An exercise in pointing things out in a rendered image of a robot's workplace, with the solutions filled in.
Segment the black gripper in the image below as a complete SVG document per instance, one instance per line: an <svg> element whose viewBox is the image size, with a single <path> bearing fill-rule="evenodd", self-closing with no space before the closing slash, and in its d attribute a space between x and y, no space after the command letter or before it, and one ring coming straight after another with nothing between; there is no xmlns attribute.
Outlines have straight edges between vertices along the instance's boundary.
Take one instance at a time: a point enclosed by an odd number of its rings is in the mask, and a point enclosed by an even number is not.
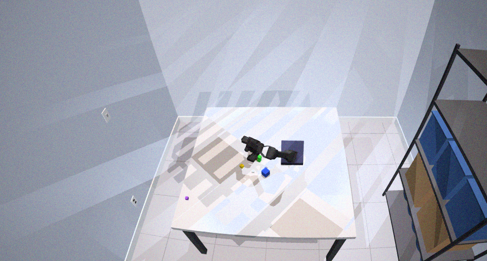
<svg viewBox="0 0 487 261"><path fill-rule="evenodd" d="M259 145L264 146L263 143L260 143ZM260 155L260 153L256 152L256 150L252 149L252 154L248 155L247 160L254 162L257 159L258 155Z"/></svg>

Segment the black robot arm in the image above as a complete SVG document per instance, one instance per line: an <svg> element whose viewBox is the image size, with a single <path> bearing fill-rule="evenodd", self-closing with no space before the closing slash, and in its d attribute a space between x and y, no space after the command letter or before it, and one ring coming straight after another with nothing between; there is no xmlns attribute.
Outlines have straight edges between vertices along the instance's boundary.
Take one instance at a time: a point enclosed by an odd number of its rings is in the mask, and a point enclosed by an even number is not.
<svg viewBox="0 0 487 261"><path fill-rule="evenodd" d="M284 158L288 162L294 162L296 159L297 151L293 150L285 150L285 151L278 151L274 147L271 146L261 146L260 141L243 136L241 139L242 143L246 144L246 147L244 149L245 152L252 152L252 149L256 150L256 152L260 153L264 158L272 160L276 158ZM264 147L269 147L266 156L262 153ZM252 148L252 149L251 149Z"/></svg>

